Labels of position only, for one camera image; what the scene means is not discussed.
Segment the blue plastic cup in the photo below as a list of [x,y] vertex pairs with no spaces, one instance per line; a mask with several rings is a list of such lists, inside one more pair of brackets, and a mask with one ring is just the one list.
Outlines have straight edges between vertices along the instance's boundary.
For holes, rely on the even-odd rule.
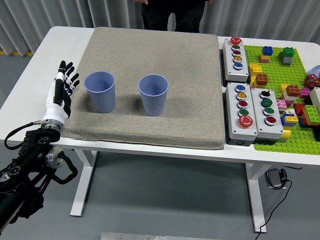
[[169,82],[163,76],[150,74],[141,78],[138,84],[144,110],[149,116],[159,116],[166,103]]
[[95,71],[86,77],[84,87],[100,113],[107,114],[116,107],[115,77],[107,71]]

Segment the brown lego brick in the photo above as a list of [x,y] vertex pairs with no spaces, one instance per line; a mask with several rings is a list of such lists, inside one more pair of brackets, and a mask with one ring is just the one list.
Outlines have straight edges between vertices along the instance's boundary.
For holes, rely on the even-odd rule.
[[255,82],[257,85],[267,85],[268,81],[269,80],[267,74],[259,73],[255,77]]
[[289,85],[286,87],[285,91],[290,97],[298,97],[300,94],[300,89],[297,85]]

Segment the power cord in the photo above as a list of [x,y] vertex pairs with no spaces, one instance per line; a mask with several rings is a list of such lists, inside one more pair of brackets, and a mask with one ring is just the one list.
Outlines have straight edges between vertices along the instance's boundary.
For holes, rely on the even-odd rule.
[[295,169],[295,170],[301,170],[302,167],[293,167],[293,166],[284,166],[285,168],[288,168],[288,169]]
[[281,186],[274,187],[274,186],[271,184],[270,179],[268,178],[267,172],[265,173],[265,176],[266,176],[266,180],[268,181],[268,183],[270,184],[270,186],[273,187],[275,190],[283,189],[284,186],[285,186],[285,184],[286,184],[286,182],[290,182],[290,186],[289,186],[288,190],[286,191],[284,198],[283,198],[283,199],[275,206],[275,208],[272,210],[272,212],[271,212],[268,220],[265,222],[265,224],[263,224],[262,226],[260,226],[260,232],[259,232],[258,236],[256,236],[255,240],[257,240],[257,239],[259,238],[260,234],[262,233],[262,232],[261,232],[261,231],[262,231],[261,228],[264,227],[265,225],[267,225],[267,223],[270,221],[270,219],[271,219],[271,217],[272,217],[272,214],[273,214],[274,211],[277,209],[277,207],[279,207],[279,205],[280,205],[284,200],[286,200],[286,198],[287,198],[287,196],[288,196],[288,193],[289,193],[289,191],[290,191],[290,189],[291,189],[291,186],[292,186],[292,181],[287,179],[287,177],[288,177],[288,176],[287,176],[287,172],[286,172],[286,170],[284,170],[283,168],[281,169],[281,171],[280,171],[280,173],[279,173],[279,176],[280,176],[280,178],[281,178]]

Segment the gray cushion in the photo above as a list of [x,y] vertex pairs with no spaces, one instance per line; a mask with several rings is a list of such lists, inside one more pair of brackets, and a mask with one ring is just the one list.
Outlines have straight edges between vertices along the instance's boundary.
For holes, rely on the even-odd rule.
[[[115,77],[116,107],[99,113],[84,88],[95,71]],[[63,137],[192,149],[223,149],[218,38],[210,34],[98,27],[76,70],[80,84],[72,96]],[[169,81],[164,111],[148,116],[139,80],[160,74]]]

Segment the green lego baseplate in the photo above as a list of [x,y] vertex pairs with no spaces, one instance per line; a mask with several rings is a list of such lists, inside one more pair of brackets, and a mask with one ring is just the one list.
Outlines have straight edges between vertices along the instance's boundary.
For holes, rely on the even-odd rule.
[[[266,88],[273,89],[277,99],[282,95],[279,90],[280,84],[297,85],[299,88],[305,87],[304,82],[307,73],[297,49],[294,49],[290,66],[282,65],[278,57],[284,47],[272,47],[273,54],[269,63],[259,62],[259,55],[263,46],[245,45],[244,49],[248,65],[260,64],[262,66],[263,73],[267,74],[269,79]],[[304,104],[304,100],[297,97],[294,103]],[[274,145],[254,144],[254,148],[258,151],[320,155],[320,142],[316,141],[313,130],[311,128],[301,128],[298,123],[292,128],[291,136],[286,142],[279,142]]]

